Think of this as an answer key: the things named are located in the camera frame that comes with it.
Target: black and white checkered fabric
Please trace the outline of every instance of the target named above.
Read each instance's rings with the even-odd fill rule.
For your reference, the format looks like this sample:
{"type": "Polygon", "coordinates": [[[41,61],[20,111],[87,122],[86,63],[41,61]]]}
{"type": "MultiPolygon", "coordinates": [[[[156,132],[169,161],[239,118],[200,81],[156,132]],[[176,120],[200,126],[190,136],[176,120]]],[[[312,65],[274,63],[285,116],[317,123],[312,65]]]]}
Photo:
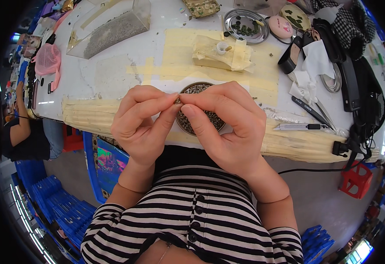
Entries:
{"type": "MultiPolygon", "coordinates": [[[[330,6],[338,6],[334,0],[311,0],[314,10],[330,6]]],[[[375,37],[376,27],[366,15],[359,0],[353,0],[350,10],[340,8],[333,27],[342,47],[353,59],[358,60],[363,56],[366,45],[375,37]]]]}

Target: striped shirt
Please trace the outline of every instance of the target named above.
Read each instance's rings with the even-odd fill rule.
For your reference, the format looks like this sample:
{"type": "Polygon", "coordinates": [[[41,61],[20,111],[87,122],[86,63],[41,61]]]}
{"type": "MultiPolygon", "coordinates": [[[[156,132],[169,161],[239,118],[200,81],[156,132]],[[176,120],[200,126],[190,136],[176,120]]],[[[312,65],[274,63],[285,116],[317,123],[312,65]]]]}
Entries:
{"type": "Polygon", "coordinates": [[[85,232],[86,263],[135,263],[158,240],[209,263],[303,263],[289,227],[266,230],[247,182],[221,169],[180,166],[161,172],[132,208],[103,204],[85,232]]]}

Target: black leather strap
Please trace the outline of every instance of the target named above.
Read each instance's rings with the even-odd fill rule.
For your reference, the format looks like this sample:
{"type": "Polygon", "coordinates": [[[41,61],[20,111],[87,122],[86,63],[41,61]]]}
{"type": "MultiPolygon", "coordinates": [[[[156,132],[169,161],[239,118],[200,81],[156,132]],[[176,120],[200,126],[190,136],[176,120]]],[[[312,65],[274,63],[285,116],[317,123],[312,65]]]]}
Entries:
{"type": "Polygon", "coordinates": [[[300,55],[300,51],[302,49],[302,38],[296,36],[292,41],[292,44],[286,49],[285,53],[282,55],[280,60],[278,61],[278,65],[285,74],[291,73],[298,61],[298,55],[300,55]]]}

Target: floor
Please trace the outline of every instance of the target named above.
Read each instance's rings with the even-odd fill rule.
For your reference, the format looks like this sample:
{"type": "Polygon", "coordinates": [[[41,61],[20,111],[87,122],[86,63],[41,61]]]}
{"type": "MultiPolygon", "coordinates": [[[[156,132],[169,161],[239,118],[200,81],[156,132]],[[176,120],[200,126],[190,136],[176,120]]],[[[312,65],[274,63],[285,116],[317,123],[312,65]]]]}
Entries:
{"type": "MultiPolygon", "coordinates": [[[[305,163],[271,157],[266,157],[266,160],[277,172],[296,168],[339,169],[345,165],[305,163]]],[[[47,175],[58,177],[68,193],[99,206],[90,185],[83,151],[62,153],[53,161],[45,161],[44,166],[47,175]]],[[[374,180],[361,200],[338,191],[342,183],[339,172],[290,172],[281,175],[290,188],[300,234],[309,227],[322,225],[335,240],[325,256],[345,246],[363,220],[364,212],[378,186],[375,180],[378,171],[372,172],[374,180]]]]}

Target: clear plastic box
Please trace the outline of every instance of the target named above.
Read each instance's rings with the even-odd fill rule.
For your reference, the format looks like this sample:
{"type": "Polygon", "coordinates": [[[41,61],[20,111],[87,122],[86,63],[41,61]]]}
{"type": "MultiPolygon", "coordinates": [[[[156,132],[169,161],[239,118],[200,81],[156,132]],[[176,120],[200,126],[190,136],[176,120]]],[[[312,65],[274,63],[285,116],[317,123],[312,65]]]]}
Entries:
{"type": "Polygon", "coordinates": [[[101,3],[72,29],[66,54],[89,59],[116,43],[150,29],[149,0],[101,3]]]}

